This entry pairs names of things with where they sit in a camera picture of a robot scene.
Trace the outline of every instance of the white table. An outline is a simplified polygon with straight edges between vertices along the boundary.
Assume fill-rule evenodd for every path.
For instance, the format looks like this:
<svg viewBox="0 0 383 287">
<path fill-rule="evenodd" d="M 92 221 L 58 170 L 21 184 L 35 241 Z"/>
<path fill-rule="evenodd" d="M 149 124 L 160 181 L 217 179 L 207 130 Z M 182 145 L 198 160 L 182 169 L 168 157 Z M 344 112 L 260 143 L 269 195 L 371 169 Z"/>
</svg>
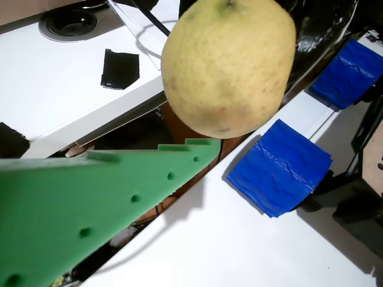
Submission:
<svg viewBox="0 0 383 287">
<path fill-rule="evenodd" d="M 301 92 L 82 286 L 376 286 L 382 261 L 334 210 L 270 219 L 223 180 L 277 119 L 320 139 L 338 114 Z"/>
</svg>

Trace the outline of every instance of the drain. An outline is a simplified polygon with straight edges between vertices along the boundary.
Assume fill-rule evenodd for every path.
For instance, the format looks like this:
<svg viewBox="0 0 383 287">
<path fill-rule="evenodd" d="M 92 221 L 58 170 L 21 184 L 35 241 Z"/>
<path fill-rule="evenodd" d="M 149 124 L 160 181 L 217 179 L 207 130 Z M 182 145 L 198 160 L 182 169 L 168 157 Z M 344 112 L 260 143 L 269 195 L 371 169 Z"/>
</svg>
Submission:
<svg viewBox="0 0 383 287">
<path fill-rule="evenodd" d="M 47 17 L 47 29 L 60 36 L 81 36 L 91 32 L 97 18 L 87 11 L 65 11 Z"/>
</svg>

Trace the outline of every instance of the black patch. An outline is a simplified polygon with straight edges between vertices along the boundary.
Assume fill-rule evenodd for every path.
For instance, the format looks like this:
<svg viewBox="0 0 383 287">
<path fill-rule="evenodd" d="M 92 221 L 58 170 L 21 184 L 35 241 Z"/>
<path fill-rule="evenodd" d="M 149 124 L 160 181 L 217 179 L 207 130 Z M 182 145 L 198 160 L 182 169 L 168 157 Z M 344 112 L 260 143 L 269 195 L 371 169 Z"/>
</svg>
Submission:
<svg viewBox="0 0 383 287">
<path fill-rule="evenodd" d="M 123 90 L 139 79 L 139 56 L 137 54 L 115 53 L 105 49 L 104 71 L 101 85 Z"/>
<path fill-rule="evenodd" d="M 23 135 L 0 123 L 0 158 L 20 158 L 29 145 Z"/>
</svg>

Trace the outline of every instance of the white shelf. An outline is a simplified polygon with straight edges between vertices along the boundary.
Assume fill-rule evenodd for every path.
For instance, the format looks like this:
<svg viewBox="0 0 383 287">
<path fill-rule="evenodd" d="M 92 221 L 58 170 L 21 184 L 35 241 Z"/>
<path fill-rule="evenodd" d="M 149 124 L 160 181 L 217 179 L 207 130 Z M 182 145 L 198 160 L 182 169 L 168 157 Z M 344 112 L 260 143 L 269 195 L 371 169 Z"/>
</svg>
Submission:
<svg viewBox="0 0 383 287">
<path fill-rule="evenodd" d="M 100 85 L 106 48 L 139 55 L 140 78 L 125 90 Z M 59 43 L 34 23 L 0 35 L 0 49 L 0 122 L 31 141 L 24 158 L 47 157 L 163 90 L 127 27 Z"/>
</svg>

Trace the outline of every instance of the blue cloth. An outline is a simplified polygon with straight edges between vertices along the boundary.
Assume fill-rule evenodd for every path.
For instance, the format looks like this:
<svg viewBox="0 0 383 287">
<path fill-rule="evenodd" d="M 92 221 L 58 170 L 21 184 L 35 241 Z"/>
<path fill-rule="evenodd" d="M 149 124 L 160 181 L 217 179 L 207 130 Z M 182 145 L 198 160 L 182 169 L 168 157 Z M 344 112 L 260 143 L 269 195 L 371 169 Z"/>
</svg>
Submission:
<svg viewBox="0 0 383 287">
<path fill-rule="evenodd" d="M 278 120 L 227 180 L 269 217 L 279 217 L 313 192 L 331 162 L 331 155 Z"/>
<path fill-rule="evenodd" d="M 359 100 L 382 74 L 383 57 L 352 39 L 310 90 L 345 109 Z"/>
</svg>

